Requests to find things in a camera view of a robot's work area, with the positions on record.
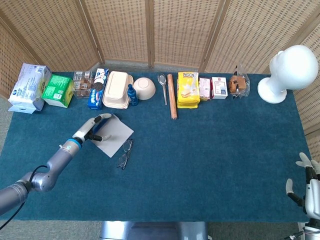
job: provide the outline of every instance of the wicker screen panel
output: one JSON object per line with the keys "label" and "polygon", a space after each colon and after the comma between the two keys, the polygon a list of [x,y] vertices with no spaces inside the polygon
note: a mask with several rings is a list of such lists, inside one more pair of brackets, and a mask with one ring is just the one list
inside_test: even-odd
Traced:
{"label": "wicker screen panel", "polygon": [[320,162],[320,136],[307,139],[309,151],[313,160]]}
{"label": "wicker screen panel", "polygon": [[[311,49],[320,65],[320,24],[302,45]],[[294,91],[294,97],[303,128],[306,130],[320,124],[320,73],[310,86]]]}
{"label": "wicker screen panel", "polygon": [[86,70],[99,61],[73,0],[2,0],[0,8],[52,71]]}
{"label": "wicker screen panel", "polygon": [[231,1],[206,72],[231,73],[241,61],[262,73],[316,9],[314,0]]}
{"label": "wicker screen panel", "polygon": [[0,24],[0,95],[9,98],[22,63],[37,64]]}
{"label": "wicker screen panel", "polygon": [[200,66],[219,0],[154,0],[154,62]]}
{"label": "wicker screen panel", "polygon": [[145,0],[85,0],[106,59],[148,61]]}

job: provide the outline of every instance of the woven room divider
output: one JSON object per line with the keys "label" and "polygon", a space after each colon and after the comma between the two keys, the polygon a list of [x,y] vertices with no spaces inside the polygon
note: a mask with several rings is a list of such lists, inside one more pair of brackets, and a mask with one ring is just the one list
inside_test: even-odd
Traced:
{"label": "woven room divider", "polygon": [[[248,73],[269,73],[270,59],[292,45],[308,46],[320,62],[320,2],[2,0],[0,34],[4,98],[23,62],[57,72],[123,60],[215,73],[232,73],[242,62]],[[294,92],[311,154],[318,160],[319,85],[320,76]]]}

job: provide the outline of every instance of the table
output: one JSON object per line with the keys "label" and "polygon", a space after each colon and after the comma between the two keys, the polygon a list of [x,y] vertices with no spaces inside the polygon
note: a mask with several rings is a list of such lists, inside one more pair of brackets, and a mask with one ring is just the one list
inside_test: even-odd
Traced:
{"label": "table", "polygon": [[[60,73],[72,76],[73,73]],[[305,172],[295,165],[309,155],[294,95],[280,104],[257,92],[261,74],[249,74],[249,97],[201,102],[178,109],[172,120],[156,73],[129,73],[152,79],[155,96],[128,109],[87,107],[73,97],[68,108],[45,104],[41,112],[15,112],[0,157],[0,188],[45,164],[89,118],[116,114],[134,130],[125,170],[116,168],[92,142],[60,175],[50,192],[33,192],[15,219],[81,221],[301,222],[301,209],[285,192],[293,178],[305,192]],[[200,77],[231,74],[200,73]],[[1,216],[7,219],[12,212]]]}

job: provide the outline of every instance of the white mannequin head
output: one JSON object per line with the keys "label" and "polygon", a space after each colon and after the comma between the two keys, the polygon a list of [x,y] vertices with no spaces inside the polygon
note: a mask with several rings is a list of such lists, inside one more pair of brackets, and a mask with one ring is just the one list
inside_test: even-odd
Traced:
{"label": "white mannequin head", "polygon": [[270,61],[271,77],[259,82],[260,97],[269,103],[280,103],[287,95],[287,90],[308,87],[317,77],[318,61],[306,46],[295,45],[279,51]]}

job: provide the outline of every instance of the green box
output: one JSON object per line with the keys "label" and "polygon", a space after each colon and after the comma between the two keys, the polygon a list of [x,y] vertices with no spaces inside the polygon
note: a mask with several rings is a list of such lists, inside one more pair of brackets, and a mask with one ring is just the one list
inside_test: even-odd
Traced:
{"label": "green box", "polygon": [[42,98],[49,105],[67,108],[73,96],[72,87],[73,81],[70,77],[52,74]]}

